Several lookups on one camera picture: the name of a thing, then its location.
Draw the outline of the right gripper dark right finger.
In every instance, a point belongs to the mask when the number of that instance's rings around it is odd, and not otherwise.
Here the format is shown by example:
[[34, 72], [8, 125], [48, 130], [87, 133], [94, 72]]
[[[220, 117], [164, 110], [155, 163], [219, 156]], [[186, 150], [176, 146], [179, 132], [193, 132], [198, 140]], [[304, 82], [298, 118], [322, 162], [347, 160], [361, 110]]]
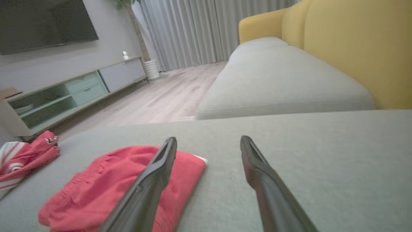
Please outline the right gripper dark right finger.
[[249, 136], [241, 137], [240, 149], [246, 181], [256, 192], [263, 230], [316, 232], [314, 223]]

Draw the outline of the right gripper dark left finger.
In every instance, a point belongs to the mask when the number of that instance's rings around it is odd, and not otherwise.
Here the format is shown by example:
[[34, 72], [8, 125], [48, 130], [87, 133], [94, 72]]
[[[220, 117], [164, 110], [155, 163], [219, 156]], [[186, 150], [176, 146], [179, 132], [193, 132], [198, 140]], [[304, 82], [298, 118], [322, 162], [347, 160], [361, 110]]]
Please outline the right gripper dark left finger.
[[177, 140], [167, 138], [109, 214], [99, 232], [151, 232], [162, 192], [170, 181]]

